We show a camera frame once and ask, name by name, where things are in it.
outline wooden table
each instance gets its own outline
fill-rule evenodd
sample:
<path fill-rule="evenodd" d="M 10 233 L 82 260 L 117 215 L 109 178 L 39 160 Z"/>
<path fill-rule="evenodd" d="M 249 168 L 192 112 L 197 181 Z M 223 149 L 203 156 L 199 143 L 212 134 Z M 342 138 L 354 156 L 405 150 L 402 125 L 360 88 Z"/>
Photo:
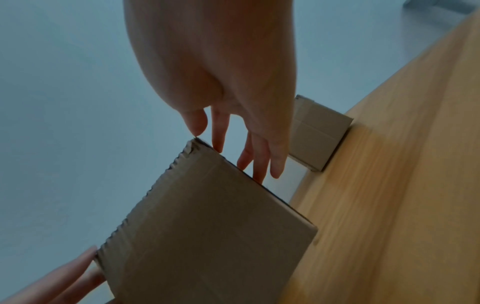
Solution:
<path fill-rule="evenodd" d="M 319 232 L 280 303 L 480 303 L 480 12 L 347 115 L 292 200 Z"/>

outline wood grain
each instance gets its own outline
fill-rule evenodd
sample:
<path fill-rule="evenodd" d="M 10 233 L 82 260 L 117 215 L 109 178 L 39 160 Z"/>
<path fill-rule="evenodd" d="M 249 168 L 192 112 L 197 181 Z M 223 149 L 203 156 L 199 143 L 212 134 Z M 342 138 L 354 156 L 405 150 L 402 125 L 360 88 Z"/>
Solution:
<path fill-rule="evenodd" d="M 480 303 L 480 12 L 348 115 L 292 199 L 319 233 L 280 303 Z"/>

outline hand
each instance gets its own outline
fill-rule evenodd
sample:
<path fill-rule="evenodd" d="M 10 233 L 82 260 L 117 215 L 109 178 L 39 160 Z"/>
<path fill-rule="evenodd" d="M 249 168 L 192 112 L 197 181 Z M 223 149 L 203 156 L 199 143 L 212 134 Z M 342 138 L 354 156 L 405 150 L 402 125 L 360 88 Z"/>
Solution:
<path fill-rule="evenodd" d="M 84 273 L 95 257 L 91 247 L 76 259 L 55 269 L 0 304 L 75 304 L 105 282 L 100 269 Z"/>
<path fill-rule="evenodd" d="M 221 152 L 230 114 L 248 129 L 237 162 L 278 178 L 289 152 L 296 82 L 292 0 L 124 0 L 127 31 L 156 92 Z"/>

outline floor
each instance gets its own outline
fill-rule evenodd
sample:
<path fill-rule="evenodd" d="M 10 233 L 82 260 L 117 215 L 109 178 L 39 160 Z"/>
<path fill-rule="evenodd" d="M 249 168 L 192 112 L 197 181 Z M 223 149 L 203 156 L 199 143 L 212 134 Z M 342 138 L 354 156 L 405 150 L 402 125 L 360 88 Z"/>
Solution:
<path fill-rule="evenodd" d="M 340 112 L 463 18 L 400 0 L 294 5 L 297 92 Z M 3 0 L 0 37 L 2 299 L 100 245 L 191 135 L 144 80 L 120 2 Z M 245 136 L 234 118 L 227 159 Z M 304 173 L 289 161 L 265 185 L 289 201 Z M 103 286 L 83 303 L 109 298 Z"/>

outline small cardboard box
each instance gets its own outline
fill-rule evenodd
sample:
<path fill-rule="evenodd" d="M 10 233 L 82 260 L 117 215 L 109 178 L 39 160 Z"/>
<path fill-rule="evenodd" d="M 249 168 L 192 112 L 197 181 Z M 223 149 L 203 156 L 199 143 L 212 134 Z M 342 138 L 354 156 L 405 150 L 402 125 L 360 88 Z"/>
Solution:
<path fill-rule="evenodd" d="M 290 129 L 290 158 L 312 171 L 322 171 L 352 120 L 297 95 Z"/>
<path fill-rule="evenodd" d="M 123 304 L 273 304 L 316 232 L 193 139 L 96 262 Z"/>

